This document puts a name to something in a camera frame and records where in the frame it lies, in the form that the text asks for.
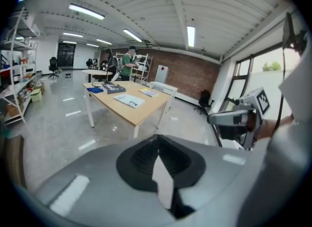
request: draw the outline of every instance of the black office chair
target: black office chair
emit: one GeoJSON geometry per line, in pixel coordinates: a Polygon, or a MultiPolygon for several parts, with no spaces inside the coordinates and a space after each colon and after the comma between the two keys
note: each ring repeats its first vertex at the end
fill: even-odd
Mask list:
{"type": "Polygon", "coordinates": [[[48,78],[54,77],[54,76],[58,77],[58,75],[56,75],[57,69],[58,69],[58,60],[57,60],[57,58],[52,57],[52,58],[50,59],[49,71],[52,71],[53,74],[50,75],[48,78]]]}
{"type": "Polygon", "coordinates": [[[206,116],[208,115],[208,111],[206,108],[211,108],[214,100],[211,100],[209,103],[210,99],[210,92],[207,90],[203,90],[200,92],[200,99],[198,101],[199,105],[194,108],[194,110],[199,110],[200,114],[204,113],[206,116]]]}

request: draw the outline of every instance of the cardboard box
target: cardboard box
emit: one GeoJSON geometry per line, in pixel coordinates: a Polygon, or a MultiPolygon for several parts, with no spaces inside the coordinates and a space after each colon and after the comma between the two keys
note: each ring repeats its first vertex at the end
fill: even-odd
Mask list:
{"type": "MultiPolygon", "coordinates": [[[[19,106],[20,106],[20,110],[23,111],[24,110],[23,102],[20,102],[19,106]]],[[[7,112],[8,112],[10,117],[14,117],[14,116],[20,114],[18,108],[13,106],[13,105],[11,105],[11,104],[7,104],[6,105],[6,110],[7,110],[7,112]]]]}
{"type": "Polygon", "coordinates": [[[43,84],[43,83],[42,83],[41,85],[35,86],[35,87],[33,88],[33,90],[35,90],[35,89],[41,89],[42,95],[44,94],[44,84],[43,84]]]}
{"type": "Polygon", "coordinates": [[[30,96],[31,96],[32,102],[40,101],[41,97],[42,97],[41,89],[33,90],[32,93],[30,94],[30,96]]]}

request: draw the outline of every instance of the glass door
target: glass door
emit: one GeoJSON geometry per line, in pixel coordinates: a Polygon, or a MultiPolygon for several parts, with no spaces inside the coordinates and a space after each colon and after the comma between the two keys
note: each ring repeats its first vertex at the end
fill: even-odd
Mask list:
{"type": "Polygon", "coordinates": [[[58,45],[58,67],[73,67],[76,45],[59,43],[58,45]]]}

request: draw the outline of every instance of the white table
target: white table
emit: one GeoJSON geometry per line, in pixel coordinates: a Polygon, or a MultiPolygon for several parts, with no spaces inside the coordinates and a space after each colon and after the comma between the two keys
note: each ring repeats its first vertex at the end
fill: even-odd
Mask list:
{"type": "Polygon", "coordinates": [[[94,97],[99,103],[105,106],[109,111],[113,112],[114,114],[122,118],[125,122],[132,125],[134,127],[134,135],[133,135],[134,138],[137,137],[138,128],[144,122],[144,120],[150,117],[150,115],[152,115],[153,112],[157,110],[161,110],[161,114],[160,114],[158,123],[156,125],[156,128],[158,129],[160,127],[162,118],[167,108],[168,101],[170,100],[170,96],[165,93],[161,93],[159,94],[159,96],[151,98],[139,92],[140,89],[146,88],[143,85],[130,82],[130,81],[118,81],[114,83],[119,84],[120,86],[126,88],[127,94],[143,99],[144,103],[140,105],[138,108],[132,108],[114,99],[114,97],[120,93],[105,94],[104,92],[100,92],[100,93],[89,92],[87,88],[93,87],[92,84],[84,83],[82,85],[84,87],[84,92],[86,95],[85,99],[86,99],[86,106],[87,106],[90,126],[94,127],[92,112],[90,108],[89,94],[92,97],[94,97]]]}
{"type": "Polygon", "coordinates": [[[95,69],[85,69],[82,70],[83,73],[87,73],[89,74],[89,79],[88,82],[91,82],[91,75],[102,75],[102,76],[106,76],[106,75],[112,75],[112,72],[106,72],[106,71],[102,71],[102,70],[95,70],[95,69]]]}
{"type": "Polygon", "coordinates": [[[174,100],[176,96],[177,88],[168,84],[158,82],[158,81],[152,81],[150,83],[152,84],[153,89],[171,95],[171,99],[165,110],[166,112],[168,112],[169,107],[171,107],[171,102],[174,100]]]}

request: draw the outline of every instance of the concrete floor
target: concrete floor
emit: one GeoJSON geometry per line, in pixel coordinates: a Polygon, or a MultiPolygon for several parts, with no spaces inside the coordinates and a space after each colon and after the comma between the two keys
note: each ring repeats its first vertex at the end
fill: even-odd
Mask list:
{"type": "MultiPolygon", "coordinates": [[[[20,122],[11,128],[12,136],[22,134],[25,138],[24,171],[30,192],[84,153],[132,138],[134,130],[93,98],[90,100],[95,127],[90,127],[81,85],[88,78],[81,71],[66,70],[54,80],[48,80],[47,76],[43,79],[45,93],[41,101],[30,103],[25,113],[27,127],[20,122]],[[66,79],[65,72],[71,72],[72,77],[66,79]]],[[[157,111],[140,126],[138,137],[168,134],[216,145],[206,117],[193,108],[193,105],[175,99],[172,108],[164,115],[160,129],[155,127],[160,116],[160,111],[157,111]]]]}

